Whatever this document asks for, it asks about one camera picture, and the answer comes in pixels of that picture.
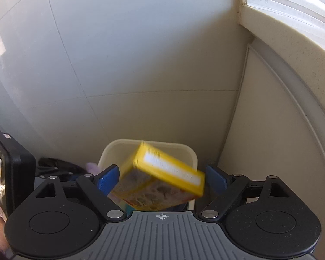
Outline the yellow food box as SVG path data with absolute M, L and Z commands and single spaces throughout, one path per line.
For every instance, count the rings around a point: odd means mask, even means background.
M 111 191 L 139 211 L 160 211 L 203 196 L 205 174 L 142 142 L 119 166 Z

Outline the cream plastic trash bin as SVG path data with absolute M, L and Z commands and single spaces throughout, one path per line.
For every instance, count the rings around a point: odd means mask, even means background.
M 138 211 L 160 211 L 203 196 L 205 175 L 184 144 L 118 139 L 103 151 L 98 168 L 119 168 L 110 195 Z

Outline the beige kitchen counter cabinet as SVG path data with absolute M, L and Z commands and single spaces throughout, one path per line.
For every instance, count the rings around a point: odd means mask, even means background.
M 280 177 L 322 225 L 325 259 L 325 0 L 239 0 L 253 35 L 218 166 Z

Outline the black phone screen mount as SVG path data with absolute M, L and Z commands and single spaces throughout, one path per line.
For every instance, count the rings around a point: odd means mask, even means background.
M 7 220 L 33 192 L 36 159 L 13 136 L 0 130 L 0 217 Z

